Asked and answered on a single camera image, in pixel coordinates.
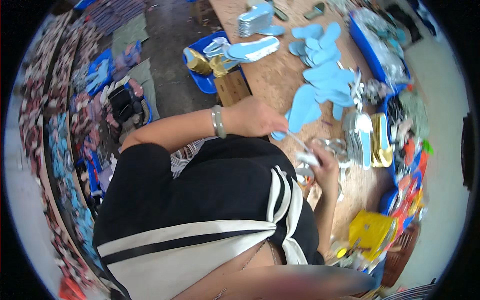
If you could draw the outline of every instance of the woman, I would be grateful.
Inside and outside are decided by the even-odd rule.
[[[275,264],[324,264],[338,192],[338,162],[311,144],[322,196],[303,200],[285,154],[256,138],[287,120],[248,97],[229,108],[158,120],[122,146],[95,224],[104,270],[131,299],[227,299],[220,279]],[[170,155],[206,141],[172,178]]]

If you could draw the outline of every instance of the woman's left hand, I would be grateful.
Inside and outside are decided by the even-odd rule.
[[[287,119],[254,96],[248,96],[237,104],[222,108],[225,131],[246,137],[265,136],[273,131],[287,132]]]

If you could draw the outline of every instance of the concrete floor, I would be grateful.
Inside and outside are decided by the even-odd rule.
[[[155,4],[145,13],[150,38],[142,43],[142,60],[150,57],[160,118],[212,107],[216,95],[200,91],[183,63],[182,51],[212,33],[210,26],[219,24],[215,14],[206,16],[211,24],[202,26],[190,18],[186,0],[148,0],[147,8]]]

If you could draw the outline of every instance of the yellow plastic bag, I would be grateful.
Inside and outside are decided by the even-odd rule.
[[[348,242],[350,247],[370,248],[362,255],[373,261],[393,242],[397,229],[395,218],[361,210],[350,223]]]

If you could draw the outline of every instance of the necklace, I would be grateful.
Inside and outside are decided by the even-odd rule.
[[[264,240],[264,242],[260,245],[260,247],[258,247],[258,249],[257,249],[257,251],[255,252],[255,254],[252,256],[252,258],[249,259],[249,260],[247,261],[247,263],[243,266],[242,271],[245,270],[245,268],[246,268],[246,267],[248,266],[248,264],[252,261],[252,259],[253,259],[253,258],[257,255],[257,253],[264,247],[264,245],[265,245],[266,242],[268,243],[268,245],[270,245],[270,250],[272,251],[272,256],[273,256],[273,262],[274,262],[274,264],[276,265],[276,257],[275,257],[275,253],[273,252],[273,246],[272,246],[272,244],[270,243],[270,241]],[[220,297],[223,295],[223,293],[225,293],[226,290],[227,290],[227,288],[223,288],[223,290],[221,290],[221,291],[218,293],[218,295],[217,295],[215,298],[213,298],[213,300],[218,300],[218,298],[220,298]]]

